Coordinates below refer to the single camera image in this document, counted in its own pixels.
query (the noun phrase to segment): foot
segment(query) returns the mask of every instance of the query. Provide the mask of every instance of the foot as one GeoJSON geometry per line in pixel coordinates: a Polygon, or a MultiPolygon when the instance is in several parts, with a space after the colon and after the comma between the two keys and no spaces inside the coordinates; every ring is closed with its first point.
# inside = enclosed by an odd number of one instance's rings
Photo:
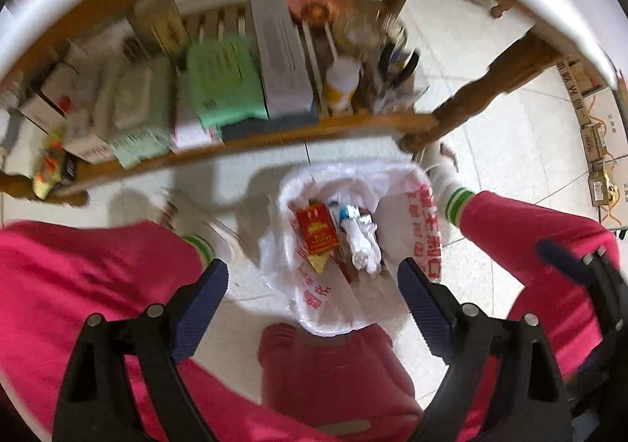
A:
{"type": "Polygon", "coordinates": [[[443,141],[428,144],[422,153],[414,158],[427,174],[434,189],[434,197],[442,197],[451,183],[458,180],[458,158],[453,149],[443,141]]]}
{"type": "Polygon", "coordinates": [[[458,160],[453,149],[442,141],[434,142],[427,145],[415,161],[431,182],[438,211],[449,222],[460,226],[462,211],[474,194],[458,179],[458,160]]]}
{"type": "Polygon", "coordinates": [[[244,260],[240,238],[180,192],[168,192],[159,224],[193,245],[199,252],[203,267],[209,265],[213,258],[224,261],[231,269],[244,260]]]}

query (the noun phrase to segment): green package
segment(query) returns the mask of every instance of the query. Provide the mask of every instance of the green package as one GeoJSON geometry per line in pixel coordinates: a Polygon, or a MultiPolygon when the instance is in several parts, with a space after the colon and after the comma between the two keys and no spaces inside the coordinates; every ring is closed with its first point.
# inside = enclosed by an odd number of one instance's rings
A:
{"type": "Polygon", "coordinates": [[[268,119],[258,69],[239,35],[194,44],[187,67],[192,103],[204,129],[268,119]]]}

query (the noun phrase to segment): white shoe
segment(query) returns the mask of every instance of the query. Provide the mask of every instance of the white shoe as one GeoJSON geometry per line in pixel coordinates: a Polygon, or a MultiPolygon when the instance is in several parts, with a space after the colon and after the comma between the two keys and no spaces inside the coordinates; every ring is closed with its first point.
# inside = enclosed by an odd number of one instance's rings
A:
{"type": "Polygon", "coordinates": [[[211,247],[211,258],[227,263],[230,270],[244,260],[242,240],[228,227],[193,204],[184,194],[168,191],[159,224],[181,238],[200,236],[211,247]]]}

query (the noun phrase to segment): white plastic bag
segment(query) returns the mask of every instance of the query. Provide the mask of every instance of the white plastic bag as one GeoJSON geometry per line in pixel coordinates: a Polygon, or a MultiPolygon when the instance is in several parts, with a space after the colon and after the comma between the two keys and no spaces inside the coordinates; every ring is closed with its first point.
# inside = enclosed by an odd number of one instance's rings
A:
{"type": "Polygon", "coordinates": [[[440,225],[431,186],[414,163],[359,161],[313,164],[291,172],[269,208],[270,227],[259,241],[261,273],[290,300],[303,328],[334,336],[402,316],[407,308],[397,288],[397,268],[413,257],[439,281],[440,225]],[[373,214],[382,258],[390,274],[362,277],[351,285],[334,263],[317,274],[307,260],[291,208],[310,199],[357,205],[373,214]]]}

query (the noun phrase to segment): leg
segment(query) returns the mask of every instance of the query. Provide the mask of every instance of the leg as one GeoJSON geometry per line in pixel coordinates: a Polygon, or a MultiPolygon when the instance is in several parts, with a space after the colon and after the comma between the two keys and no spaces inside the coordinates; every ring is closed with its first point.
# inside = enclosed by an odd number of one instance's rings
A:
{"type": "MultiPolygon", "coordinates": [[[[211,251],[221,257],[227,243],[216,245],[199,220],[185,219],[180,203],[175,208],[168,217],[172,225],[211,239],[211,251]]],[[[151,222],[105,230],[8,226],[0,232],[3,386],[50,434],[65,366],[86,317],[101,312],[120,320],[165,303],[180,285],[198,279],[205,252],[151,222]]],[[[147,433],[165,440],[137,360],[127,360],[127,371],[147,433]]],[[[273,440],[332,440],[239,397],[191,360],[179,372],[219,440],[258,440],[260,433],[277,433],[273,440]]]]}
{"type": "Polygon", "coordinates": [[[378,325],[335,338],[271,325],[258,358],[263,404],[330,435],[402,442],[421,419],[412,379],[378,325]]]}
{"type": "MultiPolygon", "coordinates": [[[[432,180],[439,209],[452,223],[460,226],[469,240],[524,285],[508,319],[520,320],[527,312],[535,313],[557,356],[563,377],[569,378],[601,341],[599,327],[586,290],[542,263],[536,257],[535,245],[540,239],[550,238],[578,258],[602,245],[609,260],[619,266],[615,238],[591,219],[514,201],[491,192],[473,194],[466,191],[457,183],[451,162],[443,160],[439,151],[439,146],[428,146],[422,163],[432,180]]],[[[478,433],[491,399],[496,373],[497,363],[491,360],[460,441],[469,440],[478,433]]]]}

